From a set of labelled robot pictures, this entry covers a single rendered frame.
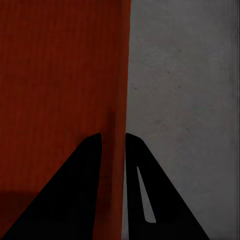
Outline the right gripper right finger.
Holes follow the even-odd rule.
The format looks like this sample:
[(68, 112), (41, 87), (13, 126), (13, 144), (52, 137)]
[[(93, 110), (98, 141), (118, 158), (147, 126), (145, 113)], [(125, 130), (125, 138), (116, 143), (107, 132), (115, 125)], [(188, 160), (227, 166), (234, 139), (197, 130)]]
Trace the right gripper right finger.
[[(129, 240), (210, 240), (145, 142), (126, 133)], [(156, 223), (145, 220), (137, 167)]]

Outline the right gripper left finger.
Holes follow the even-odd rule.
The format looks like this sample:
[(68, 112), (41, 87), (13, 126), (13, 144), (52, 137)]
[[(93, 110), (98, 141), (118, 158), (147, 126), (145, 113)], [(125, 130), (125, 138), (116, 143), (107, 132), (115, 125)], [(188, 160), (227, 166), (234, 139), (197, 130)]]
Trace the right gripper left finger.
[(102, 135), (85, 138), (1, 240), (92, 240)]

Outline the storage box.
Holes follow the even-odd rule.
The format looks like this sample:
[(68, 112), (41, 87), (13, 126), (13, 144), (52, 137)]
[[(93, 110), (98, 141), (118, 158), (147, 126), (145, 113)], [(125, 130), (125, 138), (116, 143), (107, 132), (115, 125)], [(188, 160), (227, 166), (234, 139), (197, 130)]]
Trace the storage box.
[(0, 240), (101, 133), (92, 240), (122, 240), (131, 0), (0, 0)]

